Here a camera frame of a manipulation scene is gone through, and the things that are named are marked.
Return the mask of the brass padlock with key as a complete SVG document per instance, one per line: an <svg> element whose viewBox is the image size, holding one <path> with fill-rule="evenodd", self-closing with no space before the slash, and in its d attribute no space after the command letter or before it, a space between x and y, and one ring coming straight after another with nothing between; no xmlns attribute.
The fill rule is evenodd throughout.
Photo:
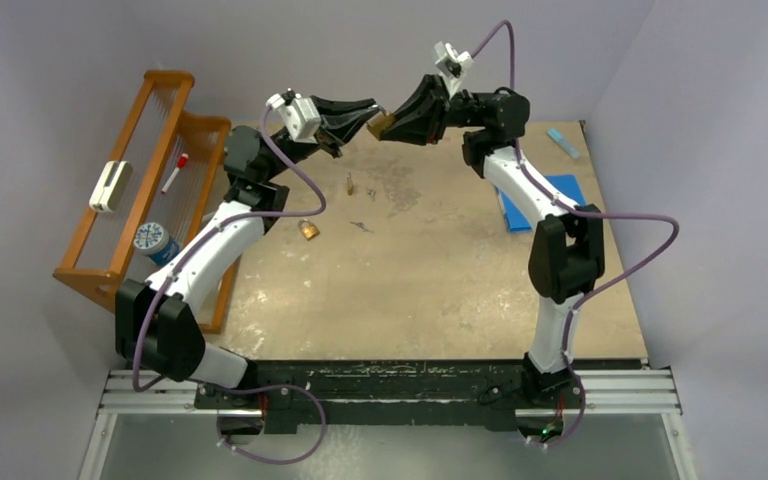
<svg viewBox="0 0 768 480"><path fill-rule="evenodd" d="M311 241L321 234L320 229L310 220L302 219L297 224L299 232L306 241Z"/></svg>
<svg viewBox="0 0 768 480"><path fill-rule="evenodd" d="M377 105L377 112L366 122L366 129L377 141L391 141L390 130L395 122L393 113Z"/></svg>

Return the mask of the small silver key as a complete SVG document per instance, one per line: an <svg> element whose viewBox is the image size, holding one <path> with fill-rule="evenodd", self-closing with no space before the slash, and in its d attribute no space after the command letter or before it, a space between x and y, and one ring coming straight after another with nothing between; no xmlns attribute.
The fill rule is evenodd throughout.
<svg viewBox="0 0 768 480"><path fill-rule="evenodd" d="M359 228L361 231L366 233L373 233L373 230L370 229L365 223L360 221L350 221L351 225L354 225L355 227Z"/></svg>

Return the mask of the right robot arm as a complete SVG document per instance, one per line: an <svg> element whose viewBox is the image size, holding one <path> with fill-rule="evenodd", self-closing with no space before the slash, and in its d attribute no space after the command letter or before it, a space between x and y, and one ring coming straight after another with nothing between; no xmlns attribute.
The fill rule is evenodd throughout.
<svg viewBox="0 0 768 480"><path fill-rule="evenodd" d="M528 275L539 306L521 392L544 407L573 381L572 339L582 301L605 271L604 229L595 205L572 201L526 160L518 141L529 117L529 100L509 87L452 93L441 76L426 74L405 103L368 128L380 141L421 146L437 143L449 127L465 128L465 163L526 218L533 231Z"/></svg>

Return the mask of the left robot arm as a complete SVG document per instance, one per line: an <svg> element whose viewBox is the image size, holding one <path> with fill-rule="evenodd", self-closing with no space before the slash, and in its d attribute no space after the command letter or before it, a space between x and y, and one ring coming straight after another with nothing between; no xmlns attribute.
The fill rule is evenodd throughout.
<svg viewBox="0 0 768 480"><path fill-rule="evenodd" d="M290 170L313 188L319 205L295 213L299 220L322 213L324 193L298 166L318 151L334 158L381 111L373 99L333 101L293 92L273 95L261 115L275 113L283 126L270 134L265 124L233 128L224 142L223 168L229 188L211 219L181 251L146 280L124 280L115 294L116 350L132 364L132 387L148 390L142 368L157 381L194 380L219 385L232 408L257 399L258 382L246 372L248 360L209 344L196 313L226 271L280 218L290 217L289 190L273 178Z"/></svg>

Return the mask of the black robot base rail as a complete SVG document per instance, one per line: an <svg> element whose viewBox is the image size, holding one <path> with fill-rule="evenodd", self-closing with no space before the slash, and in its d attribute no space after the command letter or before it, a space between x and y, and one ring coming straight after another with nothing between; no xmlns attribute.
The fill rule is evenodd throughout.
<svg viewBox="0 0 768 480"><path fill-rule="evenodd" d="M523 361L262 360L255 391L227 393L192 381L133 391L110 373L100 402L108 414L216 415L225 428L292 434L300 426L468 426L553 440L585 415L680 411L672 373L640 359L595 359L539 380Z"/></svg>

